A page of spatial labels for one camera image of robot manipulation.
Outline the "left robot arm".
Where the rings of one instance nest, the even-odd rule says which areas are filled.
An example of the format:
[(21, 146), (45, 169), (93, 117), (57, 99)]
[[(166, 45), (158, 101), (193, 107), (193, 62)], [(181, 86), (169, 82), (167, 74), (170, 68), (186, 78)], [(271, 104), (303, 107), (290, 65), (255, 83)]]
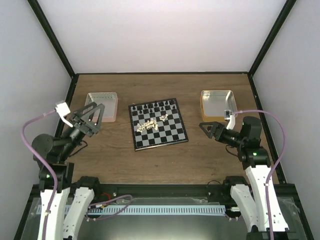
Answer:
[(66, 160), (85, 136), (92, 137), (100, 131), (104, 110), (102, 103), (91, 102), (71, 113), (66, 102), (59, 102), (54, 112), (67, 129), (60, 137), (40, 134), (33, 140), (33, 158), (41, 166), (38, 175), (41, 198), (38, 239), (78, 239), (90, 203), (101, 198), (99, 179), (82, 176), (73, 184), (74, 164)]

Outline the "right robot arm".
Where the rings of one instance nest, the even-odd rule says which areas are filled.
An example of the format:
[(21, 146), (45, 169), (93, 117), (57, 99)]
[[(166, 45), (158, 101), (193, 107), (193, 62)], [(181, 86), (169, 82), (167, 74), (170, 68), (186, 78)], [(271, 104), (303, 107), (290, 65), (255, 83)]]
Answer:
[(247, 177), (226, 177), (222, 195), (237, 204), (247, 228), (246, 239), (295, 239), (279, 206), (268, 151), (261, 146), (261, 120), (244, 117), (239, 132), (216, 121), (201, 122), (199, 127), (208, 138), (237, 150), (236, 156)]

